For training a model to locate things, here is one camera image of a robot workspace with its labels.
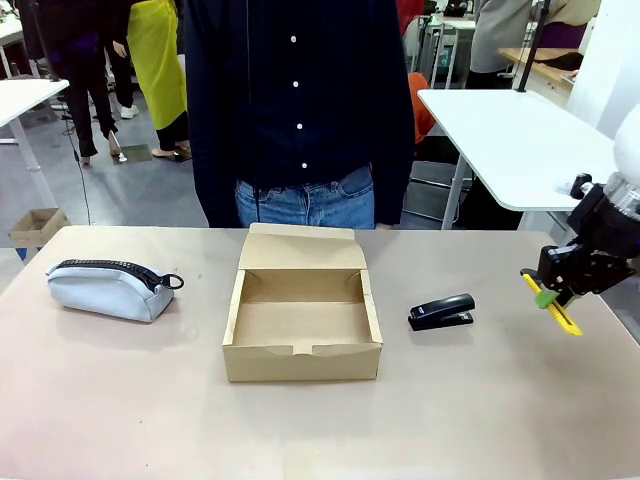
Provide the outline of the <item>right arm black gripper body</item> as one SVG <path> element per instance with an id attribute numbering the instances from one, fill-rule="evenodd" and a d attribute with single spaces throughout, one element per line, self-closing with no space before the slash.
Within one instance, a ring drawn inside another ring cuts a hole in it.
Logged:
<path id="1" fill-rule="evenodd" d="M 639 215 L 615 204 L 605 186 L 595 184 L 569 215 L 576 237 L 570 255 L 573 295 L 599 294 L 634 274 L 629 261 L 639 256 Z"/>

